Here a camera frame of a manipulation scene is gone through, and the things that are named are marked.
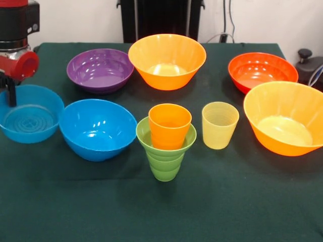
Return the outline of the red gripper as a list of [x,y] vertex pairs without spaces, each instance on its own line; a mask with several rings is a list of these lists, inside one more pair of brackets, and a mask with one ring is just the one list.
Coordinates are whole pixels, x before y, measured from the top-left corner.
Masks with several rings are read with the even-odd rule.
[[9,106],[16,107],[16,83],[32,77],[39,66],[37,54],[30,50],[18,52],[1,52],[0,88],[7,88]]

